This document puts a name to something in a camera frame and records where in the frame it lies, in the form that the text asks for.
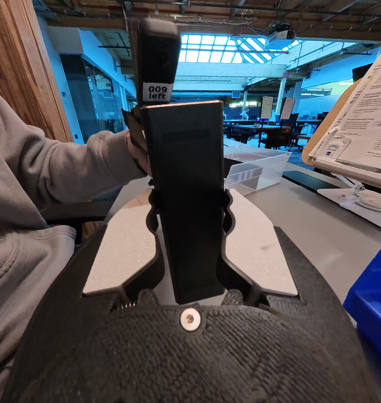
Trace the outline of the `ceiling projector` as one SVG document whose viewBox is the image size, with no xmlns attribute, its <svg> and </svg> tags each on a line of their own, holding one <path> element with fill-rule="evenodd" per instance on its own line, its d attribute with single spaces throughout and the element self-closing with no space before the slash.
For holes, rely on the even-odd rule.
<svg viewBox="0 0 381 403">
<path fill-rule="evenodd" d="M 276 31 L 266 38 L 264 50 L 281 50 L 286 46 L 291 45 L 295 41 L 295 38 L 295 31 L 292 29 Z"/>
</svg>

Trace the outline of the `white stand base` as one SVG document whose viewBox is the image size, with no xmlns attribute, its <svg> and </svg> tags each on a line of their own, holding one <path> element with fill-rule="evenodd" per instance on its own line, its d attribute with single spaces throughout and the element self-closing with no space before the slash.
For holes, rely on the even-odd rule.
<svg viewBox="0 0 381 403">
<path fill-rule="evenodd" d="M 381 194 L 366 189 L 355 179 L 339 174 L 333 176 L 348 188 L 318 189 L 317 193 L 381 228 Z"/>
</svg>

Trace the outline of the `clear bag with green parts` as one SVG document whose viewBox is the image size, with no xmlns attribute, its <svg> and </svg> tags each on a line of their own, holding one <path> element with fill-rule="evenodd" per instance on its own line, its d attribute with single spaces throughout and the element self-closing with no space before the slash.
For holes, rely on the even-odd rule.
<svg viewBox="0 0 381 403">
<path fill-rule="evenodd" d="M 291 152 L 256 148 L 245 144 L 225 145 L 224 188 L 241 195 L 278 184 Z"/>
</svg>

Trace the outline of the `blue plastic bin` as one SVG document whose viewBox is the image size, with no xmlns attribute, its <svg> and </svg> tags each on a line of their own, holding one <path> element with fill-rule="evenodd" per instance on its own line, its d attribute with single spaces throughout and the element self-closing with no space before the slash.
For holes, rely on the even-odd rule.
<svg viewBox="0 0 381 403">
<path fill-rule="evenodd" d="M 381 353 L 381 249 L 350 288 L 343 306 Z"/>
</svg>

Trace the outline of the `person's left forearm grey sleeve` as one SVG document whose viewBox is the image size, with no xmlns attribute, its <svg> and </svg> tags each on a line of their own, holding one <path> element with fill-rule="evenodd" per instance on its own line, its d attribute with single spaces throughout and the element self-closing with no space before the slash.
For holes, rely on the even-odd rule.
<svg viewBox="0 0 381 403">
<path fill-rule="evenodd" d="M 85 145 L 48 139 L 33 166 L 36 184 L 27 190 L 38 208 L 93 199 L 147 174 L 127 147 L 128 130 L 92 135 Z"/>
</svg>

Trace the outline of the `grey desk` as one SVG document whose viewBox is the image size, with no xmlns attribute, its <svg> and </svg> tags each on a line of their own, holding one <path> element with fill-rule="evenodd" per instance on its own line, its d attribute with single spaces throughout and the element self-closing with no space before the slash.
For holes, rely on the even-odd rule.
<svg viewBox="0 0 381 403">
<path fill-rule="evenodd" d="M 150 188 L 149 185 L 141 189 L 144 191 L 148 188 Z M 241 289 L 245 286 L 246 294 L 252 289 L 257 289 L 264 295 L 280 297 L 281 295 L 266 293 L 259 290 L 257 286 L 249 285 L 224 261 L 223 239 L 232 224 L 228 212 L 229 196 L 227 191 L 228 189 L 224 188 L 223 236 L 221 255 L 216 269 L 217 280 L 223 286 L 224 292 L 225 289 Z M 116 208 L 114 214 L 109 217 L 109 221 L 124 205 L 141 193 L 125 195 L 125 202 L 119 204 L 120 207 Z M 297 247 L 297 253 L 301 252 L 302 257 L 309 260 L 309 263 L 324 277 L 342 303 L 350 288 L 381 249 L 380 227 L 340 207 L 320 194 L 310 192 L 287 179 L 281 179 L 278 184 L 257 190 L 244 197 L 256 205 L 274 225 L 274 230 L 298 289 L 297 297 L 302 297 L 302 285 L 297 285 L 297 274 L 294 274 L 291 267 L 291 252 L 286 251 L 285 241 L 280 240 L 281 235 L 286 235 L 286 240 L 290 240 Z M 165 270 L 169 270 L 162 225 L 156 205 L 155 208 L 159 223 L 157 235 L 163 252 L 164 266 Z M 175 300 L 174 291 L 172 293 L 173 297 L 169 302 Z"/>
</svg>

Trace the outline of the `white sign on stand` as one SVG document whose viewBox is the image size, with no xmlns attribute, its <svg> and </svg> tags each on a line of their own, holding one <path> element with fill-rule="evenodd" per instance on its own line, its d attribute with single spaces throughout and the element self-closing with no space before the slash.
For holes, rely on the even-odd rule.
<svg viewBox="0 0 381 403">
<path fill-rule="evenodd" d="M 260 119 L 269 120 L 272 117 L 273 103 L 274 103 L 274 97 L 263 96 L 261 102 Z"/>
<path fill-rule="evenodd" d="M 292 114 L 295 104 L 294 97 L 284 97 L 282 100 L 281 110 L 280 110 L 280 120 L 288 120 Z"/>
</svg>

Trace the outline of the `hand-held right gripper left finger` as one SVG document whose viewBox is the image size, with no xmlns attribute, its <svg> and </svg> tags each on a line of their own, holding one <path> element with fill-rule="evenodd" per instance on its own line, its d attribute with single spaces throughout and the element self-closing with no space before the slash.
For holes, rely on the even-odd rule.
<svg viewBox="0 0 381 403">
<path fill-rule="evenodd" d="M 137 297 L 144 289 L 154 289 L 165 274 L 158 227 L 153 190 L 148 188 L 108 222 L 83 294 Z"/>
</svg>

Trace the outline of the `person's left hand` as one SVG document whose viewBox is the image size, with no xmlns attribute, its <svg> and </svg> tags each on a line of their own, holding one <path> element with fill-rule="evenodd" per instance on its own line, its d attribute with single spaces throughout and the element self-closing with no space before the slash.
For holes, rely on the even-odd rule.
<svg viewBox="0 0 381 403">
<path fill-rule="evenodd" d="M 126 135 L 127 147 L 130 155 L 135 160 L 136 164 L 149 176 L 153 177 L 151 166 L 149 164 L 147 153 L 137 145 L 133 144 L 131 133 L 128 131 Z"/>
</svg>

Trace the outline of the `black office chair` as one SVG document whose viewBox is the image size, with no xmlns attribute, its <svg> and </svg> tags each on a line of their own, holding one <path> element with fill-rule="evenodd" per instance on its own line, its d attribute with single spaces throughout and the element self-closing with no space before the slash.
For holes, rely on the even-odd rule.
<svg viewBox="0 0 381 403">
<path fill-rule="evenodd" d="M 83 239 L 83 224 L 103 221 L 109 213 L 122 187 L 103 193 L 90 201 L 73 204 L 54 204 L 40 210 L 50 226 L 68 225 L 76 230 L 75 245 Z"/>
</svg>

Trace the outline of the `black rectangular box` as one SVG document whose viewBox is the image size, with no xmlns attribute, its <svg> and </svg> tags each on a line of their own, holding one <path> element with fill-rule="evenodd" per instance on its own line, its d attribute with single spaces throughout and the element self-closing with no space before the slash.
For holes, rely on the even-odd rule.
<svg viewBox="0 0 381 403">
<path fill-rule="evenodd" d="M 223 294 L 223 102 L 141 109 L 175 301 Z"/>
</svg>

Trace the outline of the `printed paper sheets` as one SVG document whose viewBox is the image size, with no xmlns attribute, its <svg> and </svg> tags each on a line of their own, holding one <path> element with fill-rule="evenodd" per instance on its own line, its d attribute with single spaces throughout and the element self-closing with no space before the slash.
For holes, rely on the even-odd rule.
<svg viewBox="0 0 381 403">
<path fill-rule="evenodd" d="M 381 53 L 309 157 L 317 167 L 381 176 Z"/>
</svg>

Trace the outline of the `person's grey hoodie torso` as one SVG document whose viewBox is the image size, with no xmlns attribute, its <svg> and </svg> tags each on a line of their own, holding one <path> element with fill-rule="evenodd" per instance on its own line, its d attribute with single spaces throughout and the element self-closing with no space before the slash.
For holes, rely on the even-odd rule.
<svg viewBox="0 0 381 403">
<path fill-rule="evenodd" d="M 52 157 L 77 146 L 46 138 L 0 96 L 0 399 L 30 318 L 74 251 L 76 231 L 50 228 L 39 209 L 56 200 L 46 184 L 62 159 Z"/>
</svg>

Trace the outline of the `wooden pillar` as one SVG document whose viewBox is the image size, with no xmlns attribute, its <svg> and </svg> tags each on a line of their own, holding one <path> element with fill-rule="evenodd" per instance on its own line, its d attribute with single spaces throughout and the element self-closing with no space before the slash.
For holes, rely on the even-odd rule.
<svg viewBox="0 0 381 403">
<path fill-rule="evenodd" d="M 47 138 L 73 142 L 32 1 L 0 0 L 0 95 Z"/>
</svg>

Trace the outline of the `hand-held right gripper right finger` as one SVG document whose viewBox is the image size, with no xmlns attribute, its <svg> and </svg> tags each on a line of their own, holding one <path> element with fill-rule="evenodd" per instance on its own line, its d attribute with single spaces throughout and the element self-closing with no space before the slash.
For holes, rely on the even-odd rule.
<svg viewBox="0 0 381 403">
<path fill-rule="evenodd" d="M 232 224 L 223 239 L 224 261 L 259 290 L 296 297 L 298 289 L 271 220 L 235 189 L 227 193 Z"/>
</svg>

